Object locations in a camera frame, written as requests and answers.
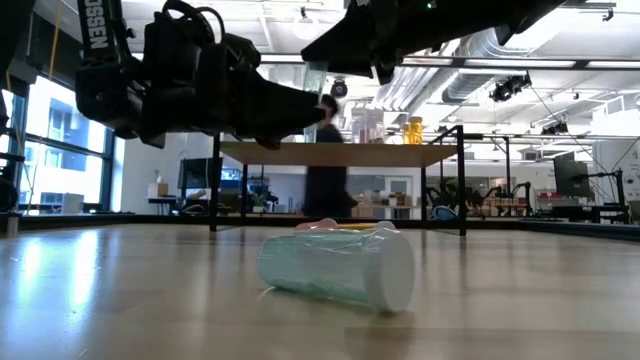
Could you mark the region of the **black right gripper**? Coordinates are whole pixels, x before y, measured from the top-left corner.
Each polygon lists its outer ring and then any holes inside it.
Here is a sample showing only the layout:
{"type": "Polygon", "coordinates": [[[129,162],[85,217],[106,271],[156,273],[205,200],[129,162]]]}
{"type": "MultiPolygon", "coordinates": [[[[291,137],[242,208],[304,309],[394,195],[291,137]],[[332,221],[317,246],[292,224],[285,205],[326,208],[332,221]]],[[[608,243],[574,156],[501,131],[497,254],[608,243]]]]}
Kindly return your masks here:
{"type": "Polygon", "coordinates": [[[342,20],[301,50],[306,62],[365,63],[380,84],[393,79],[412,52],[409,37],[422,34],[444,14],[449,0],[351,0],[342,20]]]}

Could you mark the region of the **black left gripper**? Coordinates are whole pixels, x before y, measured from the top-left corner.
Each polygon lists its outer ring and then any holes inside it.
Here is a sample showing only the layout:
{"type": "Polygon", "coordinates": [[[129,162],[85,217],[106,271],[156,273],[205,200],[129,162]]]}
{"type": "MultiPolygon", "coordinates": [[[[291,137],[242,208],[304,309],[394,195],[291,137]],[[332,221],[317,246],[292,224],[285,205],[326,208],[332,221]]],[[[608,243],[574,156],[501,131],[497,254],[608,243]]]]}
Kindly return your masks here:
{"type": "Polygon", "coordinates": [[[76,106],[123,139],[162,148],[169,133],[220,132],[278,150],[283,138],[325,117],[316,94],[265,79],[261,54],[234,49],[214,33],[203,9],[163,9],[134,31],[119,9],[82,9],[82,61],[76,106]]]}

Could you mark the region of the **clear pill bottle white cap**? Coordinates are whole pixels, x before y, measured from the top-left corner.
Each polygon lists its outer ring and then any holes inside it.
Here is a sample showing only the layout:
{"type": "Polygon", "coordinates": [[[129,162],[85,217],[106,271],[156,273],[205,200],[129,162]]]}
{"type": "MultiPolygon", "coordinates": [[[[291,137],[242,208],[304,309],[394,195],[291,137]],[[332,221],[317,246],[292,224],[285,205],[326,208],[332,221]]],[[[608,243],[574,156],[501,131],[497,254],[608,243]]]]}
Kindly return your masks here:
{"type": "Polygon", "coordinates": [[[367,142],[367,109],[353,108],[351,110],[351,133],[353,143],[367,142]]]}
{"type": "Polygon", "coordinates": [[[385,137],[384,112],[370,109],[367,115],[368,143],[382,144],[385,137]]]}

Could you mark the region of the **pink pill bottle white cap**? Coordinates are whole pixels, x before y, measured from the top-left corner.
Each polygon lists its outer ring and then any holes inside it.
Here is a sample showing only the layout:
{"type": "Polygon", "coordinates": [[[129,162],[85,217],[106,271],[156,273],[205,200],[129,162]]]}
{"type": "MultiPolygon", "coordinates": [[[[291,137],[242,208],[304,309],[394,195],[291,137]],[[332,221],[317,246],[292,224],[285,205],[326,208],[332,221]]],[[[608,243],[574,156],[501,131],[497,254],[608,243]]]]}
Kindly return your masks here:
{"type": "Polygon", "coordinates": [[[315,229],[331,229],[336,228],[338,223],[331,218],[324,218],[321,220],[313,221],[313,222],[305,222],[298,224],[295,227],[296,231],[307,231],[307,230],[315,230],[315,229]]]}

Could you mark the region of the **wooden shelf black metal legs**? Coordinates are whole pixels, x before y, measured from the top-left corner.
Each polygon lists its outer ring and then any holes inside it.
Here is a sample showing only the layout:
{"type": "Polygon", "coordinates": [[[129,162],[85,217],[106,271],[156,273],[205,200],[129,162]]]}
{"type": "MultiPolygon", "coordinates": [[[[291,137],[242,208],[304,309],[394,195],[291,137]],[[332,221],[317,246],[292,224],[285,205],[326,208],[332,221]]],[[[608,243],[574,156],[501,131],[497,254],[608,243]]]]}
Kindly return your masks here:
{"type": "Polygon", "coordinates": [[[441,133],[421,145],[390,144],[321,144],[283,143],[278,150],[267,150],[255,142],[220,142],[219,151],[242,165],[241,184],[247,184],[250,165],[311,166],[323,163],[321,148],[337,154],[337,162],[345,167],[360,168],[418,168],[420,170],[421,197],[426,197],[426,169],[437,162],[456,158],[458,184],[458,215],[453,221],[431,221],[426,206],[421,206],[418,220],[396,220],[399,229],[456,229],[461,236],[467,233],[466,169],[464,157],[465,133],[461,125],[441,133]]]}

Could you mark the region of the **person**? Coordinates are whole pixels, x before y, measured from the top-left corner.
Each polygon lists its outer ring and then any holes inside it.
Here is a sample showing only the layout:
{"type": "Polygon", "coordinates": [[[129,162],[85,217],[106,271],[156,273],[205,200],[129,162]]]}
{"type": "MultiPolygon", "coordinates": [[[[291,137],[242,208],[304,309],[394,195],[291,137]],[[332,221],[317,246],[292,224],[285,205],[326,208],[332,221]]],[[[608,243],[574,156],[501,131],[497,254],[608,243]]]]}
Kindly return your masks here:
{"type": "MultiPolygon", "coordinates": [[[[319,107],[325,117],[317,123],[316,142],[342,144],[343,137],[333,124],[339,104],[329,94],[321,97],[319,107]]],[[[357,202],[347,191],[347,168],[341,166],[337,154],[321,148],[323,163],[307,167],[302,213],[307,217],[346,219],[357,202]]]]}

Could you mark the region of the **black computer monitor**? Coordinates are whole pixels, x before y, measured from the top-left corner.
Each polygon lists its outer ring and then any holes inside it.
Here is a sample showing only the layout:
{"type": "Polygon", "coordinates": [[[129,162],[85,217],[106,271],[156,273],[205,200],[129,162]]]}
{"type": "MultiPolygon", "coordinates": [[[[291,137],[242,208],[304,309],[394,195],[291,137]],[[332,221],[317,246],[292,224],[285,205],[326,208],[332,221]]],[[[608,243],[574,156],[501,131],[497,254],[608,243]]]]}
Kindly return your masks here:
{"type": "Polygon", "coordinates": [[[222,169],[222,160],[214,158],[185,158],[180,161],[177,188],[211,189],[217,184],[222,169]]]}
{"type": "Polygon", "coordinates": [[[588,198],[591,195],[588,166],[572,157],[553,159],[556,192],[564,197],[588,198]]]}

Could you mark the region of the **black ceiling spotlight cluster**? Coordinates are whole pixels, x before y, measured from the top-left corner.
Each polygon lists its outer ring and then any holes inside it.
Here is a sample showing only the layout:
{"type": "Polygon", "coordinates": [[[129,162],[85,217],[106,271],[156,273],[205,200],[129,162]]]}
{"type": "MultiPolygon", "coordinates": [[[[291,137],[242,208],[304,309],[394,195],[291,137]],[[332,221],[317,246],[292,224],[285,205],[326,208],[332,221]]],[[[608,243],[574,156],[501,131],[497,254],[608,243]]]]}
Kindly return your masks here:
{"type": "Polygon", "coordinates": [[[528,72],[524,75],[510,76],[495,84],[495,88],[489,92],[489,98],[496,103],[506,102],[531,85],[532,81],[528,72]]]}

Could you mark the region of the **black ceiling light track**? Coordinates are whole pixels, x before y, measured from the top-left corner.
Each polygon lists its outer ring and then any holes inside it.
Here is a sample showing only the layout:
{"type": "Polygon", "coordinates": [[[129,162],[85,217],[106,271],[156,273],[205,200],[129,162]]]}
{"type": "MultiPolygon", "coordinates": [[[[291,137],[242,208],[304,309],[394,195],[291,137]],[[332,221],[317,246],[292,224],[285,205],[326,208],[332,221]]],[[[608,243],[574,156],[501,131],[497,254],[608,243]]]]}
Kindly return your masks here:
{"type": "Polygon", "coordinates": [[[640,59],[406,56],[398,67],[547,71],[640,71],[640,59]]]}

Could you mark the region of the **silver ventilation duct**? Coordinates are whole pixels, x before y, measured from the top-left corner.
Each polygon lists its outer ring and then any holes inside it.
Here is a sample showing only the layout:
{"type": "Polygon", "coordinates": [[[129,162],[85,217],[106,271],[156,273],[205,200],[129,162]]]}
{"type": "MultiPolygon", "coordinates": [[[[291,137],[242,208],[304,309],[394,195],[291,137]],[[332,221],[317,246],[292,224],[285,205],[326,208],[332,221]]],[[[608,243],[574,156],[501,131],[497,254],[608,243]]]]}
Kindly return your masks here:
{"type": "MultiPolygon", "coordinates": [[[[466,36],[450,52],[454,57],[497,57],[504,50],[493,28],[466,36]]],[[[371,105],[385,111],[415,112],[426,102],[458,104],[484,86],[494,74],[471,74],[454,68],[397,68],[371,105]]]]}

